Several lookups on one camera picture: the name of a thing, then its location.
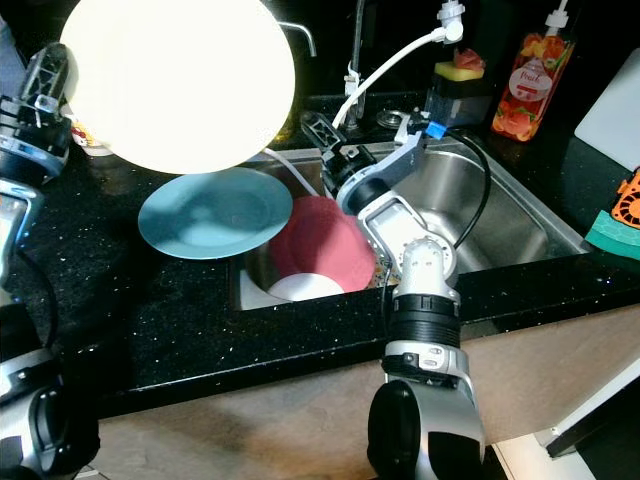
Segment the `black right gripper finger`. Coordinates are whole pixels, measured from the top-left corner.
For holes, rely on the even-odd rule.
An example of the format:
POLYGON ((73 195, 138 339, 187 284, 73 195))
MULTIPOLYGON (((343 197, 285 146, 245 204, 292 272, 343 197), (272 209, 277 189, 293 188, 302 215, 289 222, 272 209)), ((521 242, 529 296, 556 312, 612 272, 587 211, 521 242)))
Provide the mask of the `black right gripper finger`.
POLYGON ((332 120, 317 111, 310 113, 310 142, 323 156, 344 155, 347 137, 332 124, 332 120))
POLYGON ((340 147, 340 132, 332 120, 320 113, 302 113, 301 132, 320 151, 324 163, 333 160, 340 147))

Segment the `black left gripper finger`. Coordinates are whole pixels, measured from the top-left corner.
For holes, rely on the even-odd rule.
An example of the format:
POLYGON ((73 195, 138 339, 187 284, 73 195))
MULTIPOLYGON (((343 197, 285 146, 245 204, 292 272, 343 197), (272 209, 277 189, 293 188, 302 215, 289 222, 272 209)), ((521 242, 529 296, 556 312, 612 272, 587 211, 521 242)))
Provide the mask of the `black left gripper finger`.
POLYGON ((28 60, 28 105, 33 109, 60 109, 65 101, 73 61, 67 45, 52 42, 28 60))

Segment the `pink plate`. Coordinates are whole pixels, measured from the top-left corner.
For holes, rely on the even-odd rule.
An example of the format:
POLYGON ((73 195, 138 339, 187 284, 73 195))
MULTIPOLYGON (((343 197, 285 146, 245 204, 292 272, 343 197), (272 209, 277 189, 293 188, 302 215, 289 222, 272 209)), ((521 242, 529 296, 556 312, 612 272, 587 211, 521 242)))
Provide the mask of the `pink plate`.
POLYGON ((324 196, 294 198, 292 214, 268 251, 279 276, 324 275, 344 292, 367 288, 376 269, 376 255, 355 219, 324 196))

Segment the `floral print plate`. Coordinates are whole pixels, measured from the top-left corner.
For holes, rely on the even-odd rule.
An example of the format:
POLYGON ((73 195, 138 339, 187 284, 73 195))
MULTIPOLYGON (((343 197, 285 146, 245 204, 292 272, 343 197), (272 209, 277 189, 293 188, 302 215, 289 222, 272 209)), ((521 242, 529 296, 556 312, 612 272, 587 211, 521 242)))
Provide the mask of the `floral print plate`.
POLYGON ((375 273, 372 275, 370 283, 367 284, 367 288, 385 288, 388 285, 394 285, 399 282, 399 274, 396 273, 390 261, 385 253, 380 250, 375 250, 376 262, 375 273))

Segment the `large white plate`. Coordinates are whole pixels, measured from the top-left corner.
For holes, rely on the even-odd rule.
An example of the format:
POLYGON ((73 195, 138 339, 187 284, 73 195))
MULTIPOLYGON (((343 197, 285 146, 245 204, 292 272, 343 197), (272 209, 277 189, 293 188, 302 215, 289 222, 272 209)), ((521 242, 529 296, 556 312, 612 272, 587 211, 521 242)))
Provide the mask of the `large white plate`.
POLYGON ((74 118, 142 168, 244 163, 291 113, 293 52, 262 0, 79 0, 60 41, 74 118))

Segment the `round chrome counter cap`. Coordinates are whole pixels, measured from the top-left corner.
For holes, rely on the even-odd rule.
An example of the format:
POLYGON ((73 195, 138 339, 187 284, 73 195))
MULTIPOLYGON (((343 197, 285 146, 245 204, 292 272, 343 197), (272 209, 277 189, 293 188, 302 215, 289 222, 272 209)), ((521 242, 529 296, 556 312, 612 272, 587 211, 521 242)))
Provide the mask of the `round chrome counter cap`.
POLYGON ((397 131, 404 122, 404 113, 396 109, 381 110, 375 115, 375 122, 378 123, 381 128, 389 129, 389 131, 397 131))

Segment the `chrome gooseneck faucet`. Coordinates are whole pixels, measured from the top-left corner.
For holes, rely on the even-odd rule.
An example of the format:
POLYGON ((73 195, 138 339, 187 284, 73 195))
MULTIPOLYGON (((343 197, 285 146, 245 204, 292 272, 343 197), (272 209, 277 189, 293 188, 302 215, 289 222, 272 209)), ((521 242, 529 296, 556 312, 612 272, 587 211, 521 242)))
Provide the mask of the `chrome gooseneck faucet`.
POLYGON ((372 84, 379 81, 385 73, 398 61, 407 58, 411 52, 429 44, 451 45, 462 40, 465 23, 462 15, 466 6, 461 0, 442 0, 442 5, 435 14, 439 26, 431 29, 426 35, 416 38, 403 46, 401 50, 390 55, 388 60, 379 65, 374 72, 365 76, 361 65, 365 64, 364 47, 372 42, 372 29, 376 26, 376 4, 388 3, 392 0, 356 0, 355 4, 355 33, 353 33, 351 59, 349 59, 346 74, 344 74, 344 100, 333 120, 334 127, 346 128, 352 131, 358 120, 364 115, 364 105, 367 91, 372 84))

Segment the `thin chrome tap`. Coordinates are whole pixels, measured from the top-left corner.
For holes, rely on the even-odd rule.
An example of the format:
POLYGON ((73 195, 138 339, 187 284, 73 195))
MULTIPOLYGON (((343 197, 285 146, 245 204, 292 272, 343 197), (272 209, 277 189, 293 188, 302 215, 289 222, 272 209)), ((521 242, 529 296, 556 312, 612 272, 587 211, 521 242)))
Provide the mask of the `thin chrome tap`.
POLYGON ((310 55, 311 58, 316 58, 317 45, 314 33, 312 33, 310 28, 308 28, 307 26, 302 26, 302 24, 300 23, 288 22, 288 20, 276 20, 276 23, 278 23, 279 26, 283 29, 287 29, 287 31, 301 33, 301 35, 305 37, 308 55, 310 55))

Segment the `dark sponge caddy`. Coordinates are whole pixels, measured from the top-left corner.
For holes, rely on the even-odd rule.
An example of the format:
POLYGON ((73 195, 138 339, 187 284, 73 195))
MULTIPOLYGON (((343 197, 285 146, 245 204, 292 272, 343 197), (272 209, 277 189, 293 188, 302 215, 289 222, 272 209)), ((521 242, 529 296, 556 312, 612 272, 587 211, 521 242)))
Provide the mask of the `dark sponge caddy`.
POLYGON ((492 88, 484 78, 454 81, 445 77, 431 78, 425 110, 433 122, 445 127, 477 125, 484 122, 492 102, 492 88))

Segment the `light blue plate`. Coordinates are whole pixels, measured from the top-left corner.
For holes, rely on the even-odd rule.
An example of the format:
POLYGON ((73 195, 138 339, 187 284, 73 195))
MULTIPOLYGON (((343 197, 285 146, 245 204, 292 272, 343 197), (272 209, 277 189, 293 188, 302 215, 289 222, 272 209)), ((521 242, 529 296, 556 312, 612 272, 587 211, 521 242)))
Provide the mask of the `light blue plate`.
POLYGON ((137 227, 165 255, 225 259, 268 243, 282 232, 292 209, 293 196, 280 180, 233 166, 169 180, 143 202, 137 227))

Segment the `yellow sponge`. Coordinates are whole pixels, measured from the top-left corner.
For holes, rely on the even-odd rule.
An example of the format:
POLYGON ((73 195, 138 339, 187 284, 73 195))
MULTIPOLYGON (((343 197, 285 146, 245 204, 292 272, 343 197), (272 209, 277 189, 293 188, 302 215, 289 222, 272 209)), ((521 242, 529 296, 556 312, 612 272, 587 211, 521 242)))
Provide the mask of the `yellow sponge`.
POLYGON ((436 76, 449 82, 477 81, 484 77, 483 67, 458 67, 452 61, 439 61, 434 65, 436 76))

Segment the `red scrubber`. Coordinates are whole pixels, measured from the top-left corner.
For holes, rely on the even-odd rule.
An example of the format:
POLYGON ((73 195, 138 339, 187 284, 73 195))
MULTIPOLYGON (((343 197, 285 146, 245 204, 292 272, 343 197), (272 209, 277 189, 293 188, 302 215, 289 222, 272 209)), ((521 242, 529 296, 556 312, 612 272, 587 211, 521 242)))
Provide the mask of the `red scrubber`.
POLYGON ((460 70, 474 70, 480 74, 484 73, 486 63, 477 52, 470 49, 454 50, 452 59, 453 67, 460 70))

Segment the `stainless steel sink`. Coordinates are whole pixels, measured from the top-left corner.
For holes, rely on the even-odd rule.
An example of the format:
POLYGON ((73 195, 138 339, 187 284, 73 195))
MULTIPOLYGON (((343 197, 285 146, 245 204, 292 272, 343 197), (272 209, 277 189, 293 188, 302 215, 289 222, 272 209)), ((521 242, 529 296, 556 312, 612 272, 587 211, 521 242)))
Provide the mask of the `stainless steel sink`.
MULTIPOLYGON (((483 215, 460 250, 456 250, 456 278, 475 271, 586 253, 580 234, 521 186, 497 160, 452 137, 426 140, 425 145, 419 169, 393 188, 419 211, 430 230, 451 241, 470 224, 483 197, 483 157, 492 169, 490 195, 483 215)), ((323 163, 317 148, 278 152, 310 186, 323 193, 323 163)), ((307 195, 296 175, 278 160, 257 156, 241 165, 273 175, 294 197, 307 195)), ((275 269, 268 244, 237 256, 236 265, 238 276, 232 297, 239 310, 288 301, 268 293, 271 285, 282 278, 275 269)))

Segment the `peach soap pump bottle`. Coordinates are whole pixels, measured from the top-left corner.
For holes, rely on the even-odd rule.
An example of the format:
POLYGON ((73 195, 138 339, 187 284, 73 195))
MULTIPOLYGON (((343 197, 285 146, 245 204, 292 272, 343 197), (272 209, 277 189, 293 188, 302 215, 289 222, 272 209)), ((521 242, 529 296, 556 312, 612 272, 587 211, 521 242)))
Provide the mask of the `peach soap pump bottle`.
POLYGON ((521 42, 513 70, 500 91, 492 131, 518 142, 530 141, 545 119, 553 93, 570 63, 575 41, 563 35, 570 14, 568 0, 545 19, 545 31, 532 32, 521 42))

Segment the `beige cabinet front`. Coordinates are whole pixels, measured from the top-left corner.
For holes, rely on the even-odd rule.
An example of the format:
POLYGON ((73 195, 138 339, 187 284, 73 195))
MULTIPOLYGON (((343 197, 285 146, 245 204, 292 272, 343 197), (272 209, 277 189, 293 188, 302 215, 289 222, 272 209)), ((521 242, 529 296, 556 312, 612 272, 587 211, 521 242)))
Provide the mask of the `beige cabinet front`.
MULTIPOLYGON (((637 358, 640 305, 466 340, 486 439, 552 428, 637 358)), ((110 480, 367 480, 375 362, 102 422, 110 480)))

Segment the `green sponge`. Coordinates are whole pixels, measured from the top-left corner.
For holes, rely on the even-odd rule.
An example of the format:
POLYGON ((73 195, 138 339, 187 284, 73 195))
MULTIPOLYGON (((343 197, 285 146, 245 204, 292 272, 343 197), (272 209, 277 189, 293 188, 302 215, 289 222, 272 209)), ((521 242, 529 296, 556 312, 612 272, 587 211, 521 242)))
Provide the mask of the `green sponge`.
POLYGON ((607 211, 596 214, 585 241, 599 250, 640 261, 640 229, 614 220, 607 211))

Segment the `white cutting board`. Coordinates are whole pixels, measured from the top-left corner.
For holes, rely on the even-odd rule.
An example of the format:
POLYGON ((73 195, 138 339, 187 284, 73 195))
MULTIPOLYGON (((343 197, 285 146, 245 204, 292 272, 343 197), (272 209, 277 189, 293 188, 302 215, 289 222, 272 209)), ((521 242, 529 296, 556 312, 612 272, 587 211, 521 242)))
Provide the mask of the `white cutting board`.
POLYGON ((639 168, 640 72, 618 74, 573 134, 628 172, 639 168))

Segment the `small orange fan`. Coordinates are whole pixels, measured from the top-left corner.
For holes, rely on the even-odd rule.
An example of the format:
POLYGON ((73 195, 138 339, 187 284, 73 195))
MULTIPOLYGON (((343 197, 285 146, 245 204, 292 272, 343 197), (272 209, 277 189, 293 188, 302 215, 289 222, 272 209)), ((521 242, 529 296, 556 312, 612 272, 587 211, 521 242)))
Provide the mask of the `small orange fan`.
POLYGON ((623 225, 623 241, 640 248, 640 166, 617 189, 611 218, 623 225))

